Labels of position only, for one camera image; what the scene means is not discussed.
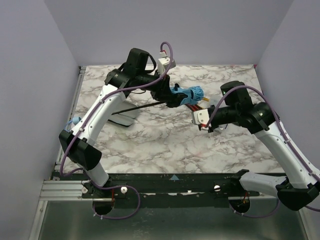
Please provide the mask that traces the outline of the blue umbrella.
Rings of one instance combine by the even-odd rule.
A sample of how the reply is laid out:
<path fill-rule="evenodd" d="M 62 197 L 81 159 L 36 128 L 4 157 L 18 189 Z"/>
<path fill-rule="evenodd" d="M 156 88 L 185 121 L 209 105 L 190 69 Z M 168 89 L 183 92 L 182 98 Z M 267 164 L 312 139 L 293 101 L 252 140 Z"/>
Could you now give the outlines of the blue umbrella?
<path fill-rule="evenodd" d="M 165 103 L 165 94 L 167 93 L 184 93 L 187 95 L 187 98 L 185 98 L 181 102 L 182 105 L 190 104 L 190 105 L 196 105 L 199 101 L 204 98 L 204 92 L 200 86 L 193 86 L 189 88 L 180 88 L 178 85 L 175 87 L 170 87 L 169 81 L 167 79 L 165 80 L 157 80 L 150 83 L 146 83 L 143 85 L 138 86 L 130 86 L 130 87 L 124 87 L 119 88 L 118 90 L 112 91 L 111 93 L 107 94 L 105 97 L 110 100 L 111 96 L 117 95 L 120 92 L 129 94 L 130 92 L 136 90 L 136 89 L 145 89 L 150 92 L 154 92 L 155 94 L 160 94 L 158 97 L 159 103 Z"/>

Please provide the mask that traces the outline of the black umbrella sleeve case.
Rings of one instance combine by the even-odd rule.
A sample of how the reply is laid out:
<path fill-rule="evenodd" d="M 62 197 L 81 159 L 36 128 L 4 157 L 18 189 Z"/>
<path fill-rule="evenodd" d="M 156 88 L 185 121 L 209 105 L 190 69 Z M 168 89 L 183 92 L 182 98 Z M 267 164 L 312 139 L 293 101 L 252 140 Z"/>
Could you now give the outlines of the black umbrella sleeve case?
<path fill-rule="evenodd" d="M 128 110 L 128 109 L 135 108 L 135 107 L 136 107 L 135 104 L 132 104 L 128 101 L 124 101 L 119 106 L 117 106 L 115 108 L 114 113 L 119 112 L 119 111 L 123 111 L 123 110 Z M 135 122 L 135 120 L 138 116 L 139 116 L 139 110 L 135 109 L 135 110 L 127 111 L 127 112 L 114 114 L 114 115 L 110 116 L 108 121 L 111 123 L 114 123 L 114 124 L 118 124 L 123 127 L 130 127 Z"/>

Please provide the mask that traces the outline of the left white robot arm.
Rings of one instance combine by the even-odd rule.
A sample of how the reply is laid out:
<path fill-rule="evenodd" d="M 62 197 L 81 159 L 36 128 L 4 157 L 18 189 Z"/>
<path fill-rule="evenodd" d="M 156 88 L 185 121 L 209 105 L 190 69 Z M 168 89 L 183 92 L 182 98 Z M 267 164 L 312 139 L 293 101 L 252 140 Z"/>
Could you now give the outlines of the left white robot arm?
<path fill-rule="evenodd" d="M 59 141 L 64 155 L 78 165 L 97 186 L 104 187 L 109 180 L 101 165 L 102 153 L 95 148 L 97 138 L 112 114 L 123 105 L 130 93 L 137 89 L 146 90 L 161 104 L 176 108 L 185 104 L 188 95 L 178 87 L 170 87 L 169 70 L 174 67 L 174 52 L 160 49 L 155 60 L 149 52 L 132 48 L 126 62 L 106 76 L 105 83 L 84 117 L 71 129 L 62 130 Z"/>

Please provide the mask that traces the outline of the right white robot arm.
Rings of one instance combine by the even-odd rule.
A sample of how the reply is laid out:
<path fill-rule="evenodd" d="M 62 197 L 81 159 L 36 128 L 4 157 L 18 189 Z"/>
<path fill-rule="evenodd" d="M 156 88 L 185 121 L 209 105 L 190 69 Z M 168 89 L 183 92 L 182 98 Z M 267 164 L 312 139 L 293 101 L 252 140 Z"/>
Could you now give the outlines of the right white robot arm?
<path fill-rule="evenodd" d="M 320 194 L 320 170 L 298 149 L 285 131 L 280 117 L 267 99 L 254 104 L 248 90 L 254 87 L 240 81 L 231 81 L 220 87 L 225 107 L 210 107 L 207 127 L 237 123 L 248 129 L 271 152 L 284 170 L 285 177 L 257 174 L 241 170 L 233 181 L 245 191 L 255 191 L 278 198 L 292 211 L 306 207 Z"/>

